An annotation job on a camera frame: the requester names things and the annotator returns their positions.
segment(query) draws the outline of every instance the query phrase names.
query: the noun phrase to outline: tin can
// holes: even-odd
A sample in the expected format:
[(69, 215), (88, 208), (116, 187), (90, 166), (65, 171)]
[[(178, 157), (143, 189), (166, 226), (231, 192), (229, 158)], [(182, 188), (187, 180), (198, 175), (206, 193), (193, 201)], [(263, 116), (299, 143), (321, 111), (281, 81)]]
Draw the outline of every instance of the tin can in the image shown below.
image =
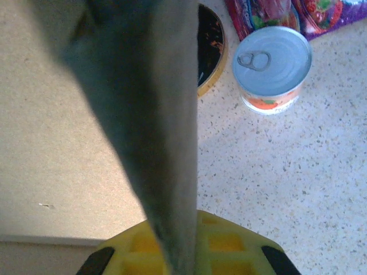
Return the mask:
[(264, 27), (237, 48), (232, 69), (243, 102), (265, 115), (280, 113), (297, 101), (312, 63), (309, 42), (288, 27)]
[(210, 8), (199, 4), (198, 97), (219, 79), (227, 62), (228, 45), (222, 22)]

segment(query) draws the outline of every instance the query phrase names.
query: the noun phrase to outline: round tin lid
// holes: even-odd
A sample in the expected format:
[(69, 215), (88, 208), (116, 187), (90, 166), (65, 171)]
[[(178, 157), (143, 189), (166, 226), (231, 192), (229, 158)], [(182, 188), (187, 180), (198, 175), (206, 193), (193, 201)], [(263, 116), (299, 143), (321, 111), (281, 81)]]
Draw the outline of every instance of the round tin lid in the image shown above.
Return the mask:
[(198, 96), (206, 93), (221, 76), (227, 62), (228, 45), (219, 17), (199, 4)]
[(255, 96), (278, 96), (307, 76), (312, 62), (309, 42), (288, 27), (264, 27), (246, 37), (232, 69), (243, 89)]

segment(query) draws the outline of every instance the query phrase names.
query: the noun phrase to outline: can label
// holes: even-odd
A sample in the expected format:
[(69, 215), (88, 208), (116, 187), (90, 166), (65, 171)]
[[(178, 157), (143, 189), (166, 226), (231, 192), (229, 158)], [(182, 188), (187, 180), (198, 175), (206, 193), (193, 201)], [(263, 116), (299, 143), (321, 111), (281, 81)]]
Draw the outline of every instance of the can label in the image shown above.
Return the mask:
[(259, 96), (253, 96), (252, 94), (242, 90), (241, 93), (242, 98), (244, 101), (246, 101), (246, 105), (249, 106), (249, 104), (257, 109), (258, 112), (263, 111), (269, 111), (269, 110), (277, 110), (282, 109), (288, 105), (290, 106), (292, 102), (295, 101), (296, 98), (298, 98), (300, 92), (302, 89), (302, 85), (300, 84), (293, 90), (289, 91), (288, 93), (282, 95), (282, 96), (276, 96), (276, 97), (259, 97)]

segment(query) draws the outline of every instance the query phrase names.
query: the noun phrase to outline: white countertop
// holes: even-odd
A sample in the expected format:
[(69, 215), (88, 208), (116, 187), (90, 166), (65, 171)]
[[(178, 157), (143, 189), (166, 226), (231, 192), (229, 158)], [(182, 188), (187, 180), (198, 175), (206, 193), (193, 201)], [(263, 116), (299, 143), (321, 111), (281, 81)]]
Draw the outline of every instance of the white countertop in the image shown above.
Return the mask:
[(263, 116), (239, 97), (224, 4), (203, 3), (229, 59), (198, 103), (198, 207), (276, 241), (302, 274), (367, 274), (367, 20), (313, 40), (300, 99)]

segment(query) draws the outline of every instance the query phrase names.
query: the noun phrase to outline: purple packaging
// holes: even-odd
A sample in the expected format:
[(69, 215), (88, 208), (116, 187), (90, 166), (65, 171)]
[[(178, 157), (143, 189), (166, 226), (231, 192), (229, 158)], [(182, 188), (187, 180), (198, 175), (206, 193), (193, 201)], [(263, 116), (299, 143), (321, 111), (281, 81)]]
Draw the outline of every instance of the purple packaging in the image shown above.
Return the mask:
[(292, 0), (287, 15), (269, 20), (265, 15), (288, 0), (277, 0), (277, 5), (266, 5), (267, 1), (225, 0), (240, 40), (254, 30), (276, 25), (295, 29), (312, 40), (367, 17), (367, 0)]
[(341, 26), (367, 17), (366, 0), (292, 0), (301, 33), (312, 40)]

